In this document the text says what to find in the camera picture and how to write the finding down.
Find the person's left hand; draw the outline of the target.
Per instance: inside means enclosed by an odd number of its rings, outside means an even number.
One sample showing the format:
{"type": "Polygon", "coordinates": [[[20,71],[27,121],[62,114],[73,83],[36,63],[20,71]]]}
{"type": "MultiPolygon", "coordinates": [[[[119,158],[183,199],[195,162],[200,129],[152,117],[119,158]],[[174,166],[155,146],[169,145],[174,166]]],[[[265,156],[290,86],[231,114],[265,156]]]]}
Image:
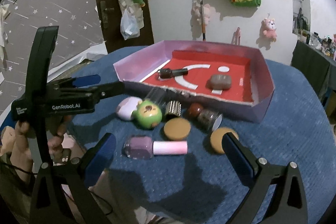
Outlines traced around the person's left hand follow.
{"type": "MultiPolygon", "coordinates": [[[[64,134],[67,132],[67,125],[71,119],[71,115],[64,116],[61,119],[62,123],[56,130],[56,134],[48,141],[50,155],[61,155],[63,150],[62,142],[64,140],[64,134]]],[[[17,122],[15,125],[15,142],[10,157],[11,164],[26,172],[31,172],[33,168],[33,158],[31,156],[27,139],[29,127],[30,126],[27,122],[17,122]]]]}

